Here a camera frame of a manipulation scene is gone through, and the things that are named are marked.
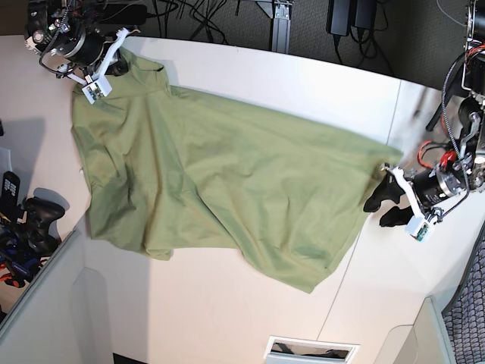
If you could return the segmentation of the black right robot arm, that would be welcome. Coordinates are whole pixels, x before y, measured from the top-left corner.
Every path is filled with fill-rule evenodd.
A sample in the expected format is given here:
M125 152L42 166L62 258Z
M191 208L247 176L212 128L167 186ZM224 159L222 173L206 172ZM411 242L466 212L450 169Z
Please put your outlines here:
M117 17L129 6L109 1L28 1L25 46L58 79L86 84L100 74L122 76L129 66L115 43L137 27L104 34L100 26L121 24Z

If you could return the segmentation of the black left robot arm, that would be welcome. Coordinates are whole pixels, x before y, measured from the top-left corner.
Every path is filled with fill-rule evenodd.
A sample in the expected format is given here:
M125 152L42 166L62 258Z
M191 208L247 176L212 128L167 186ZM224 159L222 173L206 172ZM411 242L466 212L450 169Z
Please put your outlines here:
M384 164L385 175L364 204L364 211L377 212L383 201L399 203L406 196L410 206L394 207L380 220L382 227L417 224L428 229L440 223L449 210L439 204L458 196L465 201L484 190L484 3L470 1L465 18L463 52L447 71L440 104L426 126L431 132L440 124L445 142L421 144L418 173Z

